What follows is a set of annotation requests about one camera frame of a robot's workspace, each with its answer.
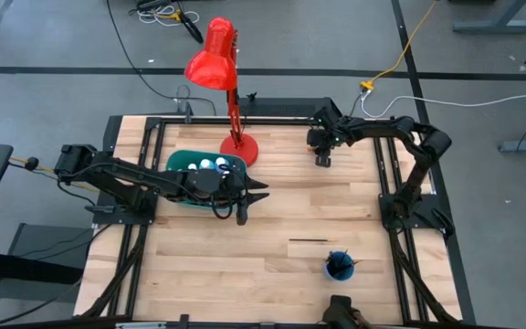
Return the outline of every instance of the lamp base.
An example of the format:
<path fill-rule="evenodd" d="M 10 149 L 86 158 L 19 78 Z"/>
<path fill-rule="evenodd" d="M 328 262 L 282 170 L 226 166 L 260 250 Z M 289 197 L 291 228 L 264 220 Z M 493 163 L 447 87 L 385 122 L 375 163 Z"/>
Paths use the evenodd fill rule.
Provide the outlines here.
<path fill-rule="evenodd" d="M 233 140 L 233 137 L 228 136 L 220 144 L 220 153 L 236 155 L 243 159 L 247 166 L 251 166 L 255 163 L 255 161 L 257 161 L 259 147 L 257 145 L 257 141 L 255 141 L 253 137 L 243 134 L 243 145 L 240 148 L 235 148 L 235 141 Z"/>

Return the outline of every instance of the blue cup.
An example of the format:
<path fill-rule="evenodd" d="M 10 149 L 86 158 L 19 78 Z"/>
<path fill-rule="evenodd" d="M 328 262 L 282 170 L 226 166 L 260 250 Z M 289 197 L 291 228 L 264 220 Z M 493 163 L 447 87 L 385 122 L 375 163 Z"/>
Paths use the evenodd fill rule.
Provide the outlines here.
<path fill-rule="evenodd" d="M 354 274 L 354 260 L 344 251 L 333 251 L 324 265 L 324 274 L 331 280 L 347 281 Z"/>

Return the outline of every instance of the wooden tabletop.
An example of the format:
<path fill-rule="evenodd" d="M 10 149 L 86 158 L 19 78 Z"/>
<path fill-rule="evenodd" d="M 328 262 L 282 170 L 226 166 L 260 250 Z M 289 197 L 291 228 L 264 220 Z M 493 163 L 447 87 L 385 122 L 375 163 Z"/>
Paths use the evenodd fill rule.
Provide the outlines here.
<path fill-rule="evenodd" d="M 123 117 L 116 157 L 137 163 L 144 122 L 142 116 Z M 226 125 L 167 125 L 159 169 L 176 150 L 217 152 L 228 131 Z M 270 196 L 249 208 L 243 227 L 234 216 L 220 220 L 209 210 L 160 198 L 143 255 L 135 320 L 178 321 L 187 313 L 197 322 L 315 324 L 330 296 L 342 294 L 374 324 L 402 322 L 377 202 L 373 140 L 332 151 L 332 167 L 321 168 L 307 150 L 307 131 L 306 126 L 247 126 L 245 133 L 259 145 L 248 172 L 269 185 Z M 413 157 L 401 143 L 397 151 L 405 179 Z M 395 191 L 390 166 L 387 171 Z M 427 183 L 424 191 L 429 190 Z M 122 230 L 107 229 L 90 247 L 75 314 L 92 305 L 115 272 Z M 447 311 L 461 318 L 441 234 L 414 229 L 414 236 L 424 281 Z M 322 267 L 329 251 L 346 249 L 360 261 L 354 275 L 346 282 L 328 280 Z M 416 319 L 414 289 L 405 280 Z M 121 313 L 126 290 L 121 289 Z"/>

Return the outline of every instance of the concrete floor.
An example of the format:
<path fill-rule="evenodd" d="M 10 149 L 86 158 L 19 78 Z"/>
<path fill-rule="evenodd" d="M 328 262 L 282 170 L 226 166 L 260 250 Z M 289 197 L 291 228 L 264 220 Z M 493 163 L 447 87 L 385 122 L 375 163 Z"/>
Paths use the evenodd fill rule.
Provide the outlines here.
<path fill-rule="evenodd" d="M 182 68 L 200 48 L 183 27 L 141 24 L 128 16 L 130 0 L 112 0 L 123 41 L 142 68 Z M 402 0 L 407 29 L 413 30 L 429 1 Z M 462 36 L 453 20 L 491 15 L 494 6 L 440 2 L 415 40 L 417 69 L 432 72 L 526 73 L 524 36 Z M 257 0 L 199 1 L 186 9 L 201 14 L 203 33 L 214 16 L 228 16 L 239 29 L 239 67 L 249 69 L 386 69 L 400 43 L 388 1 Z M 265 11 L 267 15 L 255 15 Z M 526 19 L 526 7 L 517 16 Z M 15 0 L 0 25 L 0 67 L 127 68 L 103 0 Z M 405 63 L 399 68 L 406 70 Z M 173 94 L 188 83 L 182 76 L 148 76 L 156 89 Z M 240 78 L 240 94 L 263 97 L 333 97 L 348 112 L 362 78 Z M 427 98 L 479 102 L 526 93 L 526 82 L 421 80 Z M 220 92 L 190 86 L 225 112 Z M 397 95 L 411 95 L 406 79 L 381 79 L 367 109 L 379 112 Z M 204 104 L 193 104 L 208 114 Z M 173 111 L 175 104 L 147 90 L 132 75 L 0 74 L 0 143 L 14 155 L 37 156 L 53 165 L 63 143 L 100 146 L 112 114 Z M 477 109 L 427 104 L 431 122 L 454 144 L 442 170 L 457 227 L 469 290 L 479 324 L 526 328 L 526 154 L 499 154 L 504 140 L 526 129 L 526 100 Z M 399 101 L 391 114 L 416 117 L 412 101 Z M 10 168 L 0 185 L 0 252 L 6 252 L 20 222 L 90 226 L 84 203 L 66 197 L 48 180 Z M 33 307 L 5 301 L 0 318 Z M 70 304 L 56 304 L 24 321 L 68 318 Z"/>

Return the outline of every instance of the white cable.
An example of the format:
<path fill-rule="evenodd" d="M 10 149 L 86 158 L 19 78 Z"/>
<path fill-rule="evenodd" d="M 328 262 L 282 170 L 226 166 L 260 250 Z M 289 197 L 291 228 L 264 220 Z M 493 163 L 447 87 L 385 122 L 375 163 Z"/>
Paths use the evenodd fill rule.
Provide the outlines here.
<path fill-rule="evenodd" d="M 154 11 L 137 11 L 137 15 L 139 17 L 139 20 L 144 24 L 152 24 L 157 22 L 158 24 L 164 26 L 164 27 L 178 27 L 182 23 L 174 23 L 174 24 L 166 24 L 162 21 L 163 18 L 160 18 L 158 16 L 168 16 L 175 13 L 175 8 L 172 5 L 167 6 L 160 6 Z M 196 19 L 192 21 L 192 23 L 196 23 L 200 20 L 200 15 L 194 11 L 186 11 L 184 14 L 192 14 L 196 16 Z"/>
<path fill-rule="evenodd" d="M 398 96 L 398 97 L 395 97 L 395 98 L 391 101 L 391 103 L 389 103 L 389 106 L 387 106 L 387 108 L 384 109 L 384 111 L 383 111 L 381 114 L 379 114 L 379 115 L 374 115 L 374 114 L 371 114 L 371 113 L 367 112 L 367 111 L 364 109 L 364 100 L 366 99 L 366 97 L 364 97 L 364 98 L 361 98 L 361 108 L 363 109 L 363 113 L 364 113 L 364 114 L 366 114 L 367 116 L 369 116 L 369 117 L 371 117 L 371 118 L 377 119 L 377 118 L 381 118 L 381 117 L 383 117 L 383 116 L 389 111 L 389 109 L 391 109 L 391 106 L 393 106 L 393 104 L 394 104 L 396 101 L 399 101 L 399 100 L 401 100 L 401 99 L 418 100 L 418 101 L 427 101 L 427 102 L 432 102 L 432 103 L 442 104 L 442 105 L 452 105 L 452 106 L 459 106 L 459 107 L 472 108 L 472 107 L 478 107 L 478 106 L 493 105 L 493 104 L 498 104 L 498 103 L 501 103 L 501 102 L 504 102 L 504 101 L 513 101 L 513 100 L 518 100 L 518 99 L 523 99 L 523 98 L 526 98 L 526 95 L 511 96 L 511 97 L 508 97 L 508 98 L 506 98 L 506 99 L 497 100 L 497 101 L 487 101 L 487 102 L 483 102 L 483 103 L 479 103 L 479 104 L 460 104 L 460 103 L 454 103 L 454 102 L 450 102 L 450 101 L 435 101 L 435 100 L 428 100 L 428 99 L 423 99 L 423 98 L 414 97 L 414 96 Z"/>

